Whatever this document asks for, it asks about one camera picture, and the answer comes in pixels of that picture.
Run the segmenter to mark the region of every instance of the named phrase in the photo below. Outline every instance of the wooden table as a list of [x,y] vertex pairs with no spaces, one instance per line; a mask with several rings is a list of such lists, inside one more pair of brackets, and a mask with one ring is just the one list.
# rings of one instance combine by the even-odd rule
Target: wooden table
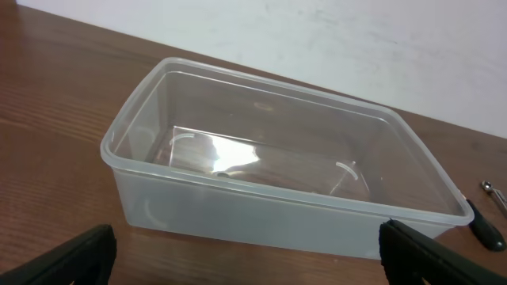
[[[111,223],[118,239],[111,284],[385,284],[377,260],[126,223],[99,143],[131,91],[170,56],[308,86],[0,0],[0,272],[91,226]],[[464,195],[507,237],[507,219],[478,188],[489,179],[507,189],[507,140],[399,113]],[[488,252],[468,227],[437,240],[507,276],[507,252]]]

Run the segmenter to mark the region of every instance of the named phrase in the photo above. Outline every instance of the tabletop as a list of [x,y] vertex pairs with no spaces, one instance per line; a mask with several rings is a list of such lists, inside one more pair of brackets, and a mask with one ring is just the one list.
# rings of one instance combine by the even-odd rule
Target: tabletop
[[[132,90],[172,56],[322,90],[0,0],[0,272],[110,223],[118,241],[111,284],[387,283],[378,260],[127,224],[99,144]],[[507,219],[478,187],[487,179],[507,188],[507,139],[396,111],[507,237]],[[487,251],[468,227],[436,240],[507,276],[507,252]]]

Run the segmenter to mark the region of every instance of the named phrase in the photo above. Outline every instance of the white wall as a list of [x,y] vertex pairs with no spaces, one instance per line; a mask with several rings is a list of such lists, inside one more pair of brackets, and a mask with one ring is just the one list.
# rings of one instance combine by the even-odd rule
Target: white wall
[[507,138],[505,0],[18,0]]

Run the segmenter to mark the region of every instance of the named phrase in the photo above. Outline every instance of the metal tool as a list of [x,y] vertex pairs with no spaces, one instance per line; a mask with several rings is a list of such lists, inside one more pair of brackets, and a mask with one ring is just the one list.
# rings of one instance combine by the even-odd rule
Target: metal tool
[[500,190],[493,188],[493,185],[489,181],[483,181],[481,187],[486,193],[493,197],[493,200],[500,207],[501,213],[507,218],[507,199]]

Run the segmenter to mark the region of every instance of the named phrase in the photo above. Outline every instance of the plastic container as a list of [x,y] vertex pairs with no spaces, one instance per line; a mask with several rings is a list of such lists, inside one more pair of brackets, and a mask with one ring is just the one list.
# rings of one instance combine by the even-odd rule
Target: plastic container
[[473,212],[388,108],[164,59],[101,144],[133,226],[379,258],[398,219],[434,238]]

